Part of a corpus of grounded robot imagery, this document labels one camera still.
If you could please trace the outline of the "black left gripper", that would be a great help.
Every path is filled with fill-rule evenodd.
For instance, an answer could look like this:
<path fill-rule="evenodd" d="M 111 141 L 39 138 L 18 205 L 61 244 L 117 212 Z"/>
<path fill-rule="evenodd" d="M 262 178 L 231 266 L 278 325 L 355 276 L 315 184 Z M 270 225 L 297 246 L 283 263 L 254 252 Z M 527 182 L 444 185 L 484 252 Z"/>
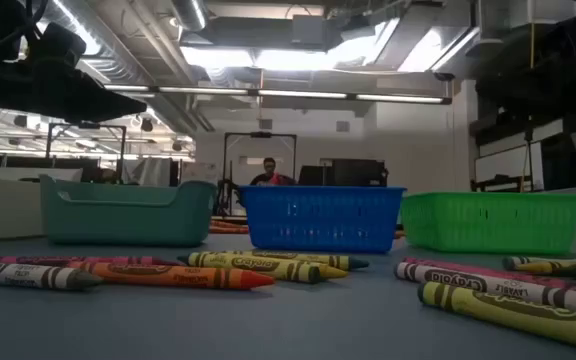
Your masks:
<path fill-rule="evenodd" d="M 88 101 L 94 91 L 92 108 Z M 139 100 L 107 90 L 103 83 L 56 59 L 0 63 L 0 108 L 68 122 L 104 122 L 147 110 Z"/>

